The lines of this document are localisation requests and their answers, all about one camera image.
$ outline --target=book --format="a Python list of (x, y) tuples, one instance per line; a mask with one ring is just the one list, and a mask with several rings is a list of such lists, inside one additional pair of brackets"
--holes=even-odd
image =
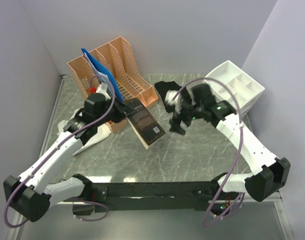
[(121, 92), (118, 89), (114, 76), (96, 58), (94, 58), (85, 48), (82, 48), (81, 51), (87, 55), (88, 59), (91, 61), (92, 65), (96, 68), (97, 71), (108, 76), (108, 79), (109, 79), (111, 85), (113, 86), (114, 92), (116, 94), (116, 98), (120, 102), (124, 102), (123, 95), (121, 94)]
[[(95, 66), (93, 65), (92, 61), (91, 61), (91, 60), (89, 59), (89, 57), (87, 56), (87, 54), (86, 54), (85, 52), (84, 52), (83, 54), (84, 54), (84, 57), (86, 58), (86, 60), (88, 61), (89, 65), (91, 66), (91, 68), (92, 68), (94, 74), (98, 76), (98, 78), (99, 78), (99, 80), (100, 80), (100, 82), (101, 82), (100, 85), (106, 84), (106, 86), (108, 86), (108, 83), (107, 83), (107, 82), (109, 81), (108, 76), (105, 75), (105, 74), (103, 74), (103, 73), (101, 73), (100, 71), (97, 71), (97, 69), (96, 69)], [(112, 97), (112, 96), (113, 96), (113, 93), (112, 93), (110, 87), (107, 87), (107, 90), (108, 90), (109, 96)]]
[(127, 100), (124, 104), (135, 110), (135, 112), (126, 117), (126, 119), (146, 149), (166, 134), (138, 98)]

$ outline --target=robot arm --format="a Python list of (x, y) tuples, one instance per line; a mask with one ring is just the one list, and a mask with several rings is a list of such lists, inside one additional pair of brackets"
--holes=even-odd
[[(175, 106), (170, 131), (184, 135), (180, 127), (183, 121), (187, 127), (193, 119), (204, 119), (211, 124), (235, 146), (239, 147), (240, 128), (243, 128), (243, 145), (241, 155), (248, 163), (251, 173), (231, 174), (223, 186), (223, 191), (248, 193), (258, 202), (278, 191), (286, 184), (290, 163), (286, 158), (279, 159), (269, 151), (242, 123), (235, 109), (227, 102), (216, 102), (210, 87), (203, 83), (192, 88), (195, 104), (185, 101), (180, 94), (173, 100), (176, 91), (168, 91), (165, 102)], [(218, 186), (223, 184), (226, 174), (216, 177)]]
[[(56, 203), (72, 197), (91, 199), (94, 192), (92, 182), (86, 177), (76, 174), (70, 179), (56, 184), (49, 184), (61, 167), (70, 159), (73, 153), (79, 150), (86, 142), (97, 133), (98, 126), (113, 121), (119, 123), (134, 110), (115, 99), (113, 108), (101, 121), (93, 126), (82, 130), (74, 137), (69, 136), (80, 130), (83, 126), (99, 119), (111, 105), (111, 100), (106, 99), (103, 94), (93, 93), (84, 102), (84, 108), (79, 110), (73, 119), (64, 127), (56, 142), (35, 162), (30, 168), (21, 173), (19, 177), (9, 176), (3, 183), (5, 197), (8, 200), (13, 191), (27, 177), (30, 179), (23, 185), (10, 203), (10, 207), (24, 215), (31, 222), (39, 220), (47, 210)], [(63, 145), (59, 143), (69, 138)], [(56, 152), (49, 160), (34, 174), (40, 163), (49, 156), (50, 152)]]

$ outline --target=gray marble surface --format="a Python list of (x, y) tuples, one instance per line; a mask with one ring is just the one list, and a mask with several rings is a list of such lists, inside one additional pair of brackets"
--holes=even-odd
[[(183, 85), (203, 76), (204, 74), (146, 74), (142, 77), (151, 85), (159, 81), (175, 81)], [(46, 148), (57, 138), (57, 124), (68, 120), (74, 110), (83, 105), (84, 99), (75, 80), (68, 76), (64, 80)], [(237, 150), (210, 123), (201, 119), (194, 120), (186, 129), (186, 135), (182, 136), (168, 131), (172, 114), (165, 111), (161, 99), (150, 112), (166, 131), (166, 135), (148, 150), (128, 125), (77, 156), (72, 156), (52, 183), (77, 173), (90, 177), (93, 182), (210, 181), (228, 171)], [(247, 117), (244, 122), (249, 126)], [(250, 173), (242, 157), (234, 173)]]

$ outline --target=white storage box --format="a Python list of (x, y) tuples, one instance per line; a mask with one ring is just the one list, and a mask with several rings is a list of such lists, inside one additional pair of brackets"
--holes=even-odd
[[(208, 73), (206, 77), (221, 81), (231, 90), (239, 103), (242, 117), (246, 115), (265, 90), (262, 85), (229, 60), (220, 64)], [(226, 100), (236, 108), (234, 100), (225, 88), (213, 81), (204, 80), (203, 82), (209, 84), (212, 94), (219, 101)]]

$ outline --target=red cap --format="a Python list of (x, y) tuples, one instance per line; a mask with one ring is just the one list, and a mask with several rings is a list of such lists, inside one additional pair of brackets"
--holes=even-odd
[(96, 88), (95, 87), (91, 87), (89, 88), (89, 92), (94, 94), (96, 92)]

